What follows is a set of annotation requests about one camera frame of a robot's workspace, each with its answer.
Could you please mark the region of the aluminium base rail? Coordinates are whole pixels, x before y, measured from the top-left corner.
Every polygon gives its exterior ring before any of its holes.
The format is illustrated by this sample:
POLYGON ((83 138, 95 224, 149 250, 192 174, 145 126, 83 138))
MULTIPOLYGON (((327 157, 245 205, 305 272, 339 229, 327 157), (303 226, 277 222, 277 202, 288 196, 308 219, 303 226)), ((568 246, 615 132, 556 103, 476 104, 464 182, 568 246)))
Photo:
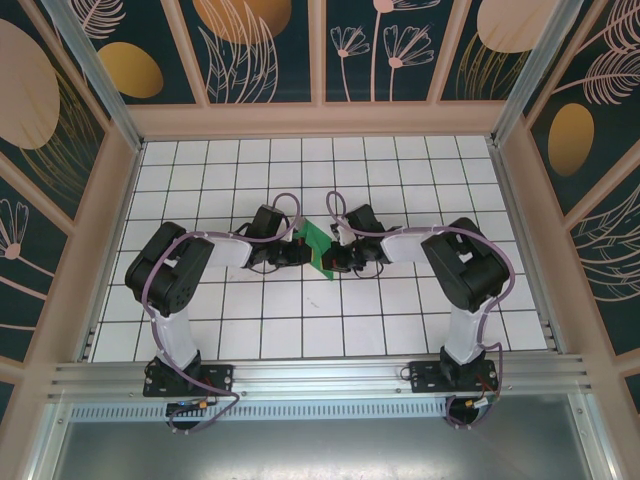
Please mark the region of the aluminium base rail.
MULTIPOLYGON (((247 400, 407 397, 405 366, 418 356, 231 360, 233 391, 247 400)), ((68 402, 141 401, 143 362, 66 363, 55 366, 45 397, 68 402)), ((586 393, 593 381, 582 357, 552 351, 508 352, 502 393, 586 393)))

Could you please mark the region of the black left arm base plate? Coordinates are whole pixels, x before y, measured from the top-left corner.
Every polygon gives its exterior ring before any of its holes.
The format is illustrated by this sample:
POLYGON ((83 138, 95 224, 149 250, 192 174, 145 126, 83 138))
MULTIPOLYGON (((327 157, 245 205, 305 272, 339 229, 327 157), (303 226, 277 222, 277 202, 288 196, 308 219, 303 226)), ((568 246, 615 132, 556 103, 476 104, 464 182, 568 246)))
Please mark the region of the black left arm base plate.
MULTIPOLYGON (((202 365, 197 376, 200 383, 225 390, 228 396, 233 385, 232 365, 202 365)), ((210 392, 194 385, 163 363, 145 367, 142 395, 146 398, 203 397, 210 392)))

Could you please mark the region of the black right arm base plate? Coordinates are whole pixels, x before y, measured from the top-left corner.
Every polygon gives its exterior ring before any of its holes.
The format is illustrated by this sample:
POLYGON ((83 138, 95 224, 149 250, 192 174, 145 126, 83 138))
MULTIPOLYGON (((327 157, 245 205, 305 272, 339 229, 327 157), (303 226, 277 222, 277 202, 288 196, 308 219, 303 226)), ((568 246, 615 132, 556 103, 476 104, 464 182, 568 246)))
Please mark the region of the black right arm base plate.
POLYGON ((409 379, 413 393, 475 394, 484 385, 491 390, 498 387, 496 366, 491 360, 464 366, 445 365, 440 361, 414 361, 409 363, 409 379))

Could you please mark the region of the aluminium side rail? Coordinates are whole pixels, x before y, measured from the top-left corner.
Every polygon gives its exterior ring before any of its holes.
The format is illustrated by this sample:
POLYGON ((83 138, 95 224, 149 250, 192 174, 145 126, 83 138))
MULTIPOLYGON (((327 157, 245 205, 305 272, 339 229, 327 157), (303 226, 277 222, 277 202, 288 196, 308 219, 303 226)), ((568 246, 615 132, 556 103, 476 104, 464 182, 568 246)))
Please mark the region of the aluminium side rail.
POLYGON ((94 283, 91 296, 87 303, 87 308, 82 323, 81 336, 78 337, 73 360, 75 362, 89 362, 92 357, 92 349, 97 342, 96 333, 100 330, 103 321, 104 310, 108 302, 110 284, 115 272, 115 265, 119 257, 119 248, 122 242, 122 235, 125 230, 125 223, 131 206, 134 190, 138 181, 141 162, 144 158, 146 144, 142 145, 131 155, 130 162, 124 172, 126 176, 119 190, 110 187, 104 194, 99 195, 101 205, 106 204, 108 195, 112 193, 114 210, 105 217, 105 224, 109 230, 105 235, 105 240, 98 244, 94 243, 95 253, 100 253, 100 263, 94 276, 94 283))
POLYGON ((531 288, 532 298, 539 314, 541 325, 550 331, 550 339, 547 343, 551 344, 553 350, 559 354, 568 354, 567 344, 557 322, 548 289, 543 282, 541 265, 537 258, 524 209, 515 189, 515 182, 511 178, 501 149, 495 145, 494 139, 488 135, 485 137, 485 141, 514 229, 516 243, 518 244, 524 271, 531 288))

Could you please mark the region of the aluminium corner post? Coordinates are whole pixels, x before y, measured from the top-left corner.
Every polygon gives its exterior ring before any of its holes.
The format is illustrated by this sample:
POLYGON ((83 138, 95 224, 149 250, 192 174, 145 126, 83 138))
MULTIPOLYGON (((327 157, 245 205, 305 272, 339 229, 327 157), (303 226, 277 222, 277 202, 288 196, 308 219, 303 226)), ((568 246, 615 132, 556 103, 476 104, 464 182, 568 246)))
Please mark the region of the aluminium corner post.
POLYGON ((66 0, 42 0, 42 3, 126 142, 138 153, 143 137, 71 7, 66 0))
POLYGON ((527 102, 564 42, 564 38, 575 23, 583 2, 584 0, 559 0, 552 11, 541 37, 525 62, 491 130, 490 145, 495 149, 499 149, 504 144, 516 125, 527 102))

